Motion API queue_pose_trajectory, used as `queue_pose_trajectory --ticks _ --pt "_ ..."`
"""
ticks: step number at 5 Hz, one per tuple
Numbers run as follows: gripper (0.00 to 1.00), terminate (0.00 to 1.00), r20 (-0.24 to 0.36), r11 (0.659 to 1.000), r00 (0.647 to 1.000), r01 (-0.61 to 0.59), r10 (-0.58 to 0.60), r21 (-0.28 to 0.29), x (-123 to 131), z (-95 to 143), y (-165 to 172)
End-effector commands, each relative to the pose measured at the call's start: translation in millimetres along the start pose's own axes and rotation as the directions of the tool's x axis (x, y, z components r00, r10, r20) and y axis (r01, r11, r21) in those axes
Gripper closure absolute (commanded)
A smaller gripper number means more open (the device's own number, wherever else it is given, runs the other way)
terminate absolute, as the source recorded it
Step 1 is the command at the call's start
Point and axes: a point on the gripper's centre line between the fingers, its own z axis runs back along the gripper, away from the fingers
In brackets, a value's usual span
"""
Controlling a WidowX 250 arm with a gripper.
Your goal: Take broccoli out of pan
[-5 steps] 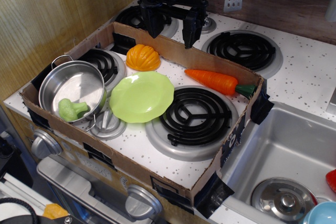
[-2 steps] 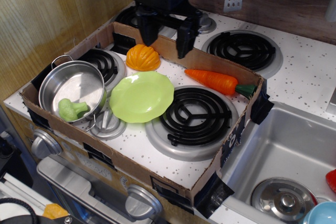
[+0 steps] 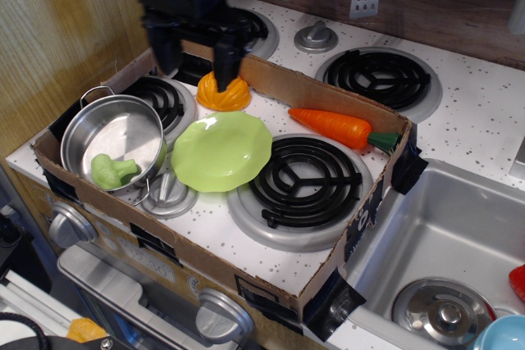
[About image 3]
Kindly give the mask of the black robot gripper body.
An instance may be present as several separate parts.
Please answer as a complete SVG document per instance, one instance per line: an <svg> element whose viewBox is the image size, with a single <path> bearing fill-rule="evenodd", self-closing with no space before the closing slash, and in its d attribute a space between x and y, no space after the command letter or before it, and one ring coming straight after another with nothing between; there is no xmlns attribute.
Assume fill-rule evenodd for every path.
<svg viewBox="0 0 525 350"><path fill-rule="evenodd" d="M138 0L148 28L177 28L185 38L211 29L231 34L237 43L249 39L249 23L226 0Z"/></svg>

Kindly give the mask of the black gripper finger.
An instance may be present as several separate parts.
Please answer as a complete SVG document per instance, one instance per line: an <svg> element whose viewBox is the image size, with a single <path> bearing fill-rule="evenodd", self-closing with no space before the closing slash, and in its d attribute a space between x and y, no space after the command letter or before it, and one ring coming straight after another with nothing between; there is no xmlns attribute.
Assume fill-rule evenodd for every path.
<svg viewBox="0 0 525 350"><path fill-rule="evenodd" d="M180 40L173 38L164 28L147 28L148 41L161 70L166 75L173 75L181 66Z"/></svg>
<svg viewBox="0 0 525 350"><path fill-rule="evenodd" d="M247 54L249 43L218 41L213 46L213 71L217 81L217 91L225 92L228 85L238 76L240 65Z"/></svg>

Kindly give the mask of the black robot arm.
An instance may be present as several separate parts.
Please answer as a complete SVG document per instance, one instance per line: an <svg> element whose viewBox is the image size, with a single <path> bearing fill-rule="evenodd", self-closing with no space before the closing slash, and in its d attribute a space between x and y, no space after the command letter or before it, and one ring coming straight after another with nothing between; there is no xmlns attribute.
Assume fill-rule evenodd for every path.
<svg viewBox="0 0 525 350"><path fill-rule="evenodd" d="M161 70L182 64L183 40L213 50L212 69L222 93L239 74L249 50L249 22L226 0L139 0L143 27Z"/></svg>

